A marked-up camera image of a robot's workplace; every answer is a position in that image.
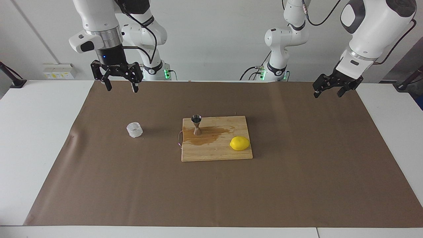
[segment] green led light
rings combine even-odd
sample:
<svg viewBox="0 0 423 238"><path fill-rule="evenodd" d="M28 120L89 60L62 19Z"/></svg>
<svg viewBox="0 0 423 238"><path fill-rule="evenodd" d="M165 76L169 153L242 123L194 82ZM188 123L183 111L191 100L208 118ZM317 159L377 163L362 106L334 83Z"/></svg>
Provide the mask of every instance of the green led light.
<svg viewBox="0 0 423 238"><path fill-rule="evenodd" d="M261 72L261 76L260 76L260 78L261 78L262 81L264 81L264 77L265 76L266 76L266 70L263 69L263 72Z"/></svg>
<svg viewBox="0 0 423 238"><path fill-rule="evenodd" d="M165 70L165 79L169 79L169 78L170 78L169 71Z"/></svg>

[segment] brown liquid stain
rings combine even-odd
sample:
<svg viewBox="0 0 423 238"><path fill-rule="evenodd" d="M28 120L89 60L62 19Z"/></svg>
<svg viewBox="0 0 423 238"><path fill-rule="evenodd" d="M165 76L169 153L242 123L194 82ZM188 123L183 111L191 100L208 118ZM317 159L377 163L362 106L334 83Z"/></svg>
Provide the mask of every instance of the brown liquid stain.
<svg viewBox="0 0 423 238"><path fill-rule="evenodd" d="M193 145L210 144L216 141L224 133L233 133L234 128L235 127L233 126L231 126L231 129L225 129L222 127L200 127L200 136L194 135L194 128L189 130L184 128L184 141Z"/></svg>

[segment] power outlet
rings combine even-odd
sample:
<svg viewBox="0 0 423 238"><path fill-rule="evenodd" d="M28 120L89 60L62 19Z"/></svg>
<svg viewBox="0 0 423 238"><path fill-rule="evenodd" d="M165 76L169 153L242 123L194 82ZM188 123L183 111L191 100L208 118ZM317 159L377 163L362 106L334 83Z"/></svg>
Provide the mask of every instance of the power outlet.
<svg viewBox="0 0 423 238"><path fill-rule="evenodd" d="M76 71L71 64L45 64L43 73L47 79L75 79Z"/></svg>

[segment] yellow lemon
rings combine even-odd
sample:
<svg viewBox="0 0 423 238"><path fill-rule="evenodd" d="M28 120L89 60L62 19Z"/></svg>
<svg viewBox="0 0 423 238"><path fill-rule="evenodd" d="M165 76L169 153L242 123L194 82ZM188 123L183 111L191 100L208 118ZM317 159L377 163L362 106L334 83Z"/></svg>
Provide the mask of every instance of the yellow lemon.
<svg viewBox="0 0 423 238"><path fill-rule="evenodd" d="M250 141L243 136L235 136L234 138L232 138L229 145L232 147L232 149L241 151L245 150L250 146Z"/></svg>

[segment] jigger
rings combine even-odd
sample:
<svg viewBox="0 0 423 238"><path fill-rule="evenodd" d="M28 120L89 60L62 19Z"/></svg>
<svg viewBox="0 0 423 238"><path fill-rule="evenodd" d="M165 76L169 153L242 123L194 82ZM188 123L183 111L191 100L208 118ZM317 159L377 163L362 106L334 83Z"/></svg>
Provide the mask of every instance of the jigger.
<svg viewBox="0 0 423 238"><path fill-rule="evenodd" d="M201 135L201 130L200 130L200 128L199 128L199 126L200 126L200 122L201 122L201 116L200 116L200 115L198 115L198 114L193 115L193 116L191 117L191 121L194 123L194 126L195 126L195 129L194 129L194 135L196 135L196 136Z"/></svg>

